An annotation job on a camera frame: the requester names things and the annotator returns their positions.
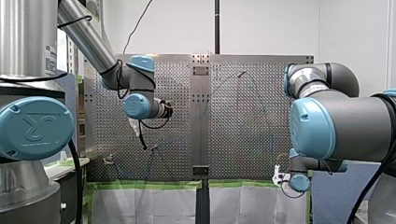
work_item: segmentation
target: black cable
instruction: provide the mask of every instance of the black cable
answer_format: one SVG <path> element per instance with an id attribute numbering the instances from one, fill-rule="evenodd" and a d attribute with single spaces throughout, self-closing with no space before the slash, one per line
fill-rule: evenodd
<path id="1" fill-rule="evenodd" d="M 76 147 L 75 147 L 72 139 L 70 139 L 68 145 L 69 145 L 69 148 L 70 148 L 70 152 L 72 153 L 73 162 L 75 164 L 75 169 L 76 169 L 77 213 L 76 213 L 75 223 L 79 224 L 79 223 L 81 223 L 81 220 L 82 220 L 82 172 L 81 172 L 81 166 L 79 164 L 78 152 L 76 150 Z"/>
<path id="2" fill-rule="evenodd" d="M 78 19 L 76 19 L 76 20 L 74 20 L 74 21 L 65 22 L 64 24 L 58 25 L 58 29 L 62 29 L 62 28 L 64 28 L 65 26 L 71 25 L 71 24 L 73 24 L 73 23 L 76 23 L 76 22 L 82 21 L 82 20 L 91 21 L 91 20 L 92 20 L 92 16 L 87 15 L 87 16 L 83 16 L 83 17 L 81 17 L 81 18 L 78 18 Z"/>
<path id="3" fill-rule="evenodd" d="M 9 83 L 51 81 L 65 76 L 67 76 L 67 73 L 61 73 L 60 75 L 55 77 L 34 77 L 28 79 L 13 79 L 13 78 L 0 77 L 0 81 L 9 82 Z"/>
<path id="4" fill-rule="evenodd" d="M 352 211 L 349 214 L 349 218 L 347 219 L 346 224 L 353 223 L 355 214 L 356 214 L 356 212 L 358 212 L 359 206 L 361 206 L 361 202 L 364 200 L 364 197 L 366 196 L 366 194 L 370 190 L 370 188 L 374 185 L 375 181 L 385 171 L 385 169 L 387 168 L 387 165 L 389 165 L 394 160 L 393 156 L 395 155 L 395 153 L 396 153 L 396 141 L 393 140 L 393 143 L 390 147 L 389 153 L 387 154 L 385 159 L 381 162 L 381 165 L 379 166 L 378 170 L 375 172 L 373 177 L 370 179 L 369 183 L 361 191 L 361 194 L 359 195 L 358 200 L 355 202 L 355 205 L 353 206 Z"/>
<path id="5" fill-rule="evenodd" d="M 148 4 L 146 5 L 145 10 L 143 11 L 142 15 L 140 16 L 139 20 L 137 21 L 136 26 L 134 27 L 134 29 L 132 30 L 132 32 L 129 34 L 129 36 L 128 36 L 128 41 L 126 42 L 126 45 L 125 45 L 125 47 L 124 47 L 124 50 L 123 50 L 122 54 L 125 54 L 126 48 L 128 48 L 129 42 L 131 41 L 131 37 L 132 37 L 132 35 L 134 34 L 134 32 L 136 31 L 137 26 L 139 26 L 140 21 L 141 21 L 141 20 L 143 19 L 143 17 L 145 16 L 146 11 L 148 10 L 149 5 L 151 4 L 151 2 L 152 2 L 152 0 L 149 0 Z"/>
<path id="6" fill-rule="evenodd" d="M 326 166 L 326 168 L 327 168 L 327 173 L 329 174 L 329 175 L 332 175 L 333 174 L 333 171 L 332 171 L 332 169 L 330 169 L 330 166 L 326 163 L 326 161 L 321 161 L 325 166 Z"/>
<path id="7" fill-rule="evenodd" d="M 143 149 L 146 150 L 146 149 L 148 149 L 148 146 L 146 145 L 145 138 L 143 137 L 143 133 L 142 133 L 142 127 L 141 127 L 141 125 L 140 125 L 140 123 L 141 123 L 142 121 L 139 120 L 138 122 L 139 122 L 139 139 L 140 139 L 140 143 L 142 144 Z"/>
<path id="8" fill-rule="evenodd" d="M 125 87 L 123 87 L 121 85 L 123 61 L 121 59 L 117 59 L 117 64 L 119 65 L 119 68 L 117 70 L 117 76 L 116 76 L 116 80 L 117 80 L 117 95 L 119 96 L 119 99 L 123 99 L 128 94 L 128 90 L 125 91 L 125 93 L 123 95 L 120 94 L 120 90 L 125 89 Z"/>
<path id="9" fill-rule="evenodd" d="M 161 128 L 163 128 L 163 126 L 166 125 L 166 123 L 167 123 L 168 121 L 169 121 L 169 117 L 166 118 L 166 121 L 165 121 L 164 124 L 162 124 L 162 125 L 160 125 L 160 126 L 158 126 L 158 127 L 152 127 L 152 126 L 148 126 L 145 122 L 143 122 L 143 120 L 140 120 L 140 122 L 143 124 L 143 126 L 145 126 L 145 127 L 148 128 L 148 129 L 161 129 Z"/>

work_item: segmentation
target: blue cap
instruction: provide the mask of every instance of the blue cap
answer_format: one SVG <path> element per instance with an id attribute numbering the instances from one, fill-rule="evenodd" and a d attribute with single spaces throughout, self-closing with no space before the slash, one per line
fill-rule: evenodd
<path id="1" fill-rule="evenodd" d="M 61 102 L 27 97 L 0 111 L 0 156 L 14 161 L 37 161 L 61 151 L 70 141 L 75 123 Z"/>
<path id="2" fill-rule="evenodd" d="M 389 96 L 396 96 L 396 89 L 385 90 L 384 94 L 389 95 Z"/>
<path id="3" fill-rule="evenodd" d="M 289 183 L 291 188 L 297 192 L 307 192 L 311 188 L 311 181 L 306 175 L 294 175 Z"/>
<path id="4" fill-rule="evenodd" d="M 335 129 L 326 108 L 316 99 L 294 101 L 290 110 L 291 142 L 298 154 L 329 159 L 335 149 Z"/>
<path id="5" fill-rule="evenodd" d="M 347 171 L 347 162 L 343 161 L 343 163 L 341 163 L 340 168 L 338 168 L 337 173 L 344 173 Z"/>
<path id="6" fill-rule="evenodd" d="M 294 148 L 292 148 L 289 152 L 289 158 L 291 159 L 291 158 L 298 157 L 298 156 L 300 156 L 300 155 L 297 153 L 297 151 Z"/>
<path id="7" fill-rule="evenodd" d="M 131 57 L 131 59 L 127 64 L 147 72 L 151 72 L 151 73 L 155 72 L 154 59 L 152 59 L 147 55 L 142 55 L 142 54 L 134 55 Z"/>
<path id="8" fill-rule="evenodd" d="M 150 111 L 149 99 L 140 93 L 132 93 L 125 98 L 123 111 L 131 119 L 147 119 Z"/>

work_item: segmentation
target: green tape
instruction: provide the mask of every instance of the green tape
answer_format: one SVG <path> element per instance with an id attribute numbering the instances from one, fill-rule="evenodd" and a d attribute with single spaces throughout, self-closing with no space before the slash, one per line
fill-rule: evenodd
<path id="1" fill-rule="evenodd" d="M 272 181 L 267 180 L 246 180 L 246 179 L 231 179 L 231 180 L 209 180 L 210 189 L 223 188 L 241 188 L 243 186 L 277 188 Z"/>
<path id="2" fill-rule="evenodd" d="M 79 158 L 79 163 L 82 164 L 84 161 L 88 161 L 89 159 L 87 158 Z M 53 165 L 58 165 L 58 166 L 74 166 L 73 159 L 67 159 L 66 161 L 63 162 L 57 162 L 53 161 L 45 165 L 45 167 L 53 166 Z"/>
<path id="3" fill-rule="evenodd" d="M 116 180 L 112 182 L 91 182 L 88 189 L 200 189 L 201 181 L 149 182 L 142 180 Z"/>

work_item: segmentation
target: wire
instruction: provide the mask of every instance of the wire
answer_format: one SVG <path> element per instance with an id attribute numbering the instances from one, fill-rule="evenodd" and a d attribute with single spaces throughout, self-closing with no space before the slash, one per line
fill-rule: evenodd
<path id="1" fill-rule="evenodd" d="M 333 171 L 332 171 L 332 169 L 330 169 L 329 164 L 327 164 L 326 161 L 321 161 L 321 162 L 323 162 L 323 164 L 326 166 L 326 168 L 327 168 L 327 173 L 328 173 L 329 175 L 332 175 Z"/>
<path id="2" fill-rule="evenodd" d="M 394 160 L 393 156 L 395 155 L 395 153 L 396 153 L 396 140 L 393 140 L 393 143 L 390 147 L 389 153 L 387 154 L 385 159 L 381 162 L 381 165 L 379 166 L 378 170 L 375 172 L 373 177 L 370 179 L 369 183 L 361 191 L 361 194 L 359 195 L 358 200 L 355 202 L 355 205 L 353 206 L 352 211 L 350 211 L 349 218 L 347 219 L 346 224 L 353 223 L 353 219 L 355 218 L 355 214 L 358 211 L 359 206 L 361 206 L 361 202 L 364 200 L 364 197 L 366 196 L 366 194 L 370 190 L 370 188 L 373 186 L 373 184 L 376 182 L 376 180 L 385 171 L 385 169 L 387 168 L 387 165 L 390 164 Z"/>
<path id="3" fill-rule="evenodd" d="M 129 34 L 129 36 L 128 36 L 128 41 L 127 41 L 126 44 L 125 44 L 125 47 L 124 47 L 124 50 L 123 50 L 122 54 L 125 54 L 126 48 L 128 48 L 129 42 L 131 41 L 131 37 L 132 37 L 132 35 L 134 34 L 134 32 L 136 31 L 137 27 L 139 26 L 140 21 L 141 21 L 141 20 L 143 19 L 143 17 L 145 16 L 146 11 L 147 11 L 148 8 L 149 8 L 149 5 L 151 5 L 151 2 L 152 2 L 152 0 L 149 0 L 148 4 L 146 5 L 145 10 L 143 11 L 142 15 L 140 16 L 139 20 L 137 21 L 136 26 L 134 27 L 134 29 L 132 30 L 132 32 Z"/>
<path id="4" fill-rule="evenodd" d="M 286 174 L 284 174 L 284 175 L 282 176 L 282 180 L 280 181 L 280 189 L 282 189 L 282 193 L 283 193 L 286 197 L 291 198 L 291 199 L 298 199 L 298 198 L 303 197 L 303 195 L 305 194 L 305 192 L 303 192 L 302 194 L 300 194 L 300 195 L 298 195 L 298 196 L 295 196 L 295 197 L 290 196 L 289 194 L 287 194 L 287 193 L 285 192 L 285 190 L 283 189 L 283 183 L 289 183 L 289 181 L 284 180 L 284 179 L 285 179 L 285 176 L 286 176 Z"/>
<path id="5" fill-rule="evenodd" d="M 123 99 L 128 94 L 128 90 L 125 91 L 125 93 L 123 95 L 120 94 L 120 90 L 121 89 L 125 89 L 125 87 L 123 87 L 121 85 L 123 61 L 121 59 L 117 59 L 117 64 L 119 65 L 119 68 L 117 70 L 117 76 L 116 76 L 116 80 L 117 80 L 117 95 L 119 96 L 119 99 Z"/>
<path id="6" fill-rule="evenodd" d="M 79 164 L 78 152 L 73 143 L 73 140 L 70 139 L 69 143 L 70 152 L 72 153 L 73 162 L 75 164 L 76 169 L 76 179 L 77 179 L 77 213 L 75 223 L 81 223 L 82 220 L 82 172 L 81 166 Z"/>
<path id="7" fill-rule="evenodd" d="M 55 80 L 61 77 L 67 76 L 67 73 L 61 73 L 58 76 L 55 77 L 35 77 L 35 78 L 29 78 L 29 79 L 13 79 L 13 78 L 6 78 L 6 77 L 0 77 L 0 81 L 3 82 L 9 82 L 9 83 L 19 83 L 19 82 L 37 82 L 37 81 L 51 81 Z"/>
<path id="8" fill-rule="evenodd" d="M 165 121 L 164 124 L 162 124 L 162 125 L 160 125 L 160 126 L 158 126 L 158 127 L 152 127 L 152 126 L 148 126 L 145 122 L 143 122 L 143 120 L 140 120 L 140 122 L 143 124 L 143 126 L 145 126 L 145 127 L 148 128 L 148 129 L 161 129 L 161 128 L 163 128 L 163 126 L 166 125 L 166 123 L 167 123 L 168 121 L 169 121 L 169 117 L 166 118 L 166 121 Z"/>
<path id="9" fill-rule="evenodd" d="M 91 21 L 91 20 L 92 20 L 92 16 L 87 15 L 87 16 L 83 16 L 83 17 L 81 17 L 81 18 L 78 18 L 78 19 L 76 19 L 76 20 L 74 20 L 74 21 L 65 22 L 64 24 L 58 25 L 58 29 L 62 29 L 62 28 L 64 28 L 65 26 L 71 25 L 71 24 L 73 24 L 73 23 L 76 23 L 76 22 L 82 21 L 82 20 Z"/>
<path id="10" fill-rule="evenodd" d="M 141 125 L 140 125 L 140 123 L 141 123 L 142 121 L 139 120 L 138 122 L 139 122 L 139 139 L 140 139 L 140 143 L 142 144 L 143 149 L 146 150 L 146 149 L 148 149 L 148 146 L 146 145 L 145 138 L 143 137 L 143 133 L 142 133 L 142 127 L 141 127 Z"/>
<path id="11" fill-rule="evenodd" d="M 267 115 L 267 110 L 265 108 L 265 103 L 262 100 L 262 96 L 260 95 L 260 91 L 259 91 L 259 87 L 257 85 L 257 82 L 254 79 L 254 77 L 252 77 L 249 73 L 247 73 L 247 76 L 250 77 L 251 81 L 253 82 L 254 89 L 255 89 L 256 94 L 257 94 L 257 96 L 258 96 L 258 98 L 260 100 L 260 104 L 262 105 L 262 112 L 264 114 L 264 120 L 265 120 L 266 125 L 268 126 L 268 131 L 269 131 L 269 133 L 271 135 L 271 151 L 270 152 L 271 152 L 271 160 L 272 160 L 272 162 L 274 162 L 274 148 L 275 148 L 274 131 L 272 129 L 271 123 L 269 122 L 268 115 Z"/>

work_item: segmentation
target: perforated metal panel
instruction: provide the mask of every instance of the perforated metal panel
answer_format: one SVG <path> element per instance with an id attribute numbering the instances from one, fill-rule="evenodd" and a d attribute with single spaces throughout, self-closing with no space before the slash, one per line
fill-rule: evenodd
<path id="1" fill-rule="evenodd" d="M 310 62 L 311 57 L 212 57 L 210 178 L 272 177 L 276 157 L 291 148 L 284 70 L 289 63 Z M 286 168 L 287 156 L 281 161 Z"/>
<path id="2" fill-rule="evenodd" d="M 127 61 L 130 56 L 121 57 Z M 191 179 L 189 56 L 154 57 L 156 97 L 172 101 L 174 116 L 160 130 L 144 130 L 148 150 L 144 150 L 122 111 L 122 100 L 107 91 L 94 74 L 92 83 L 93 149 L 98 154 L 90 166 L 90 180 L 104 179 Z M 145 120 L 159 126 L 163 119 Z M 114 153 L 114 165 L 102 158 Z"/>
<path id="3" fill-rule="evenodd" d="M 148 147 L 158 146 L 153 152 L 143 150 L 117 93 L 105 90 L 92 68 L 85 69 L 91 181 L 186 180 L 193 178 L 193 165 L 209 165 L 209 178 L 272 176 L 276 157 L 291 147 L 290 100 L 282 86 L 285 66 L 311 63 L 312 58 L 210 55 L 209 60 L 206 55 L 199 62 L 192 56 L 154 56 L 156 97 L 171 100 L 175 110 L 163 129 L 145 130 Z M 119 58 L 127 62 L 129 57 Z M 209 74 L 194 74 L 201 69 L 196 66 L 203 71 L 207 67 Z M 147 121 L 152 126 L 162 123 Z M 102 158 L 110 153 L 115 154 L 114 164 L 105 165 Z M 287 157 L 282 161 L 286 165 Z"/>

